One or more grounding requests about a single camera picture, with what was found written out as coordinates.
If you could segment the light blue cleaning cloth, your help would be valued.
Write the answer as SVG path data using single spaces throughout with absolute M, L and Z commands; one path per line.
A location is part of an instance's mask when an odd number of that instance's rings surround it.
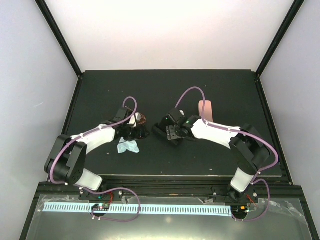
M 125 140 L 123 137 L 120 138 L 117 145 L 117 152 L 119 154 L 125 153 L 126 151 L 138 154 L 140 149 L 136 140 Z

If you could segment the black glasses case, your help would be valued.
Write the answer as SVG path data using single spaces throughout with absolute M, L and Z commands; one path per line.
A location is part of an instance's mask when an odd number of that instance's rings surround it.
M 151 128 L 152 132 L 159 138 L 163 139 L 163 140 L 167 140 L 167 131 L 163 130 L 161 127 L 159 127 L 159 124 L 156 123 L 152 126 Z

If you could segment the pink glasses case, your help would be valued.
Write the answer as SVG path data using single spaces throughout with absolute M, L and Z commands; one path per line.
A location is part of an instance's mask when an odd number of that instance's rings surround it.
M 209 100 L 200 100 L 198 102 L 198 112 L 199 116 L 203 116 L 203 118 L 209 122 L 213 122 L 213 108 L 212 102 Z

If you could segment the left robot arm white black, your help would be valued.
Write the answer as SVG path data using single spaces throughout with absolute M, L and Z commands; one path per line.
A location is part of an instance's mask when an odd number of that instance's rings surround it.
M 85 169 L 87 155 L 93 150 L 117 141 L 135 143 L 149 136 L 146 117 L 128 107 L 121 107 L 116 116 L 106 120 L 94 129 L 78 135 L 57 137 L 44 171 L 54 184 L 73 185 L 89 189 L 97 200 L 103 199 L 108 192 L 99 175 Z

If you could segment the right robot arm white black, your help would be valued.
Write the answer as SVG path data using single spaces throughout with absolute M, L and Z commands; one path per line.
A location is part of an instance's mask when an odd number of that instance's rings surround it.
M 221 125 L 198 115 L 186 117 L 176 108 L 169 111 L 152 130 L 176 146 L 183 140 L 205 140 L 231 150 L 235 155 L 237 170 L 227 189 L 227 195 L 234 202 L 246 195 L 248 186 L 261 173 L 271 153 L 277 153 L 268 142 L 258 136 L 251 125 Z

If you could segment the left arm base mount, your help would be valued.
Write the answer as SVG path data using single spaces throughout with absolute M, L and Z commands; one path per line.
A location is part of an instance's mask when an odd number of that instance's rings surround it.
M 104 193 L 104 194 L 92 194 L 88 191 L 81 191 L 82 194 L 80 194 L 79 199 L 84 200 L 84 201 L 110 201 L 110 200 L 118 200 L 120 197 L 123 195 L 123 190 L 118 189 L 109 193 Z

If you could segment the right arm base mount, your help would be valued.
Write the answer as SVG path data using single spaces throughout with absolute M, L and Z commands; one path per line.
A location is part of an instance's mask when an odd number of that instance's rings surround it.
M 254 188 L 249 187 L 247 190 L 240 193 L 229 185 L 213 186 L 211 198 L 215 203 L 225 204 L 247 204 L 258 202 L 258 194 Z

